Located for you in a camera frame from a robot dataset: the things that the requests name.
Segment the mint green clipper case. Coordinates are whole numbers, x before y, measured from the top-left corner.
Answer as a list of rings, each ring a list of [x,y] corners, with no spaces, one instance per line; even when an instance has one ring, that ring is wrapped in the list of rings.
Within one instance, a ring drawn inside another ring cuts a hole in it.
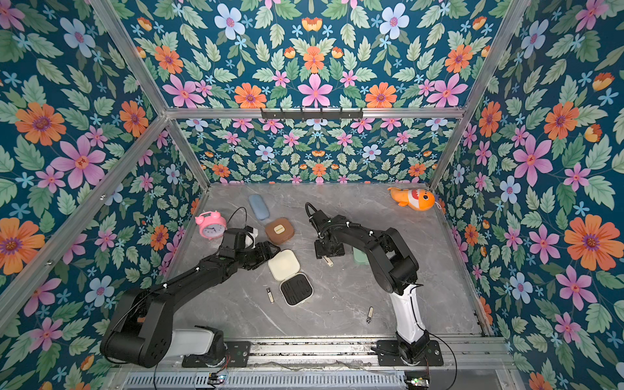
[[[361,250],[358,250],[357,248],[353,248],[353,256],[354,256],[354,262],[357,265],[368,265],[369,264],[369,260],[367,255],[362,252]]]

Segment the brown clipper case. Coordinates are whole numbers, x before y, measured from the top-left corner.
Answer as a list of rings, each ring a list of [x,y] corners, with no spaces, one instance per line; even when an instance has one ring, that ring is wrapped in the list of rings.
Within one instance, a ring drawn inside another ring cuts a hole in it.
[[[270,222],[265,227],[268,240],[274,245],[282,245],[294,237],[295,230],[290,221],[284,217]]]

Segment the cream clipper case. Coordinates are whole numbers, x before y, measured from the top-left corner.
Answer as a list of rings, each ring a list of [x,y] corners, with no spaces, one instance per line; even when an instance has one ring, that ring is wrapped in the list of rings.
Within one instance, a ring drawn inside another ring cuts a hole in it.
[[[279,252],[267,264],[289,306],[301,305],[312,297],[314,288],[308,276],[302,272],[297,256],[292,250]]]

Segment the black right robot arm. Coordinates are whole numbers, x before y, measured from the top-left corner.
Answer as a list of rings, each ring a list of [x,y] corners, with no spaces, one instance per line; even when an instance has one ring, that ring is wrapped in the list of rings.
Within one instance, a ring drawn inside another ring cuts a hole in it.
[[[430,332],[417,299],[419,263],[398,230],[375,230],[343,215],[330,217],[311,203],[305,212],[317,233],[317,258],[337,258],[346,245],[364,253],[377,284],[390,295],[396,317],[397,355],[413,364],[425,353]]]

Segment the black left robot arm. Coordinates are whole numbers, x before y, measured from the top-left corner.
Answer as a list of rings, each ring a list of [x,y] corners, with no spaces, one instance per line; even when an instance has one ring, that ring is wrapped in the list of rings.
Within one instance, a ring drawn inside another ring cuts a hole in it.
[[[249,228],[226,230],[216,252],[192,269],[147,289],[124,292],[102,338],[101,354],[113,364],[152,368],[169,354],[207,353],[210,342],[192,347],[177,336],[175,312],[238,270],[255,270],[279,252],[280,247],[267,240],[256,242]]]

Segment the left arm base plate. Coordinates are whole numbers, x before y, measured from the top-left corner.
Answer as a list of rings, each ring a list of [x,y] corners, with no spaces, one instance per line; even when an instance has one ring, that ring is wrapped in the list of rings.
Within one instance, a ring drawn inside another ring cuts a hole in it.
[[[219,341],[204,354],[185,356],[183,368],[243,368],[250,358],[248,341]]]

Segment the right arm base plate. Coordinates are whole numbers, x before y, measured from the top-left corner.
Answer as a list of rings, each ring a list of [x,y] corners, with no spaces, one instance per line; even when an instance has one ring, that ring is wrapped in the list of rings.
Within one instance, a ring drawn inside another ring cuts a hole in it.
[[[379,340],[370,348],[381,367],[443,367],[445,365],[437,341],[410,345],[403,341]]]

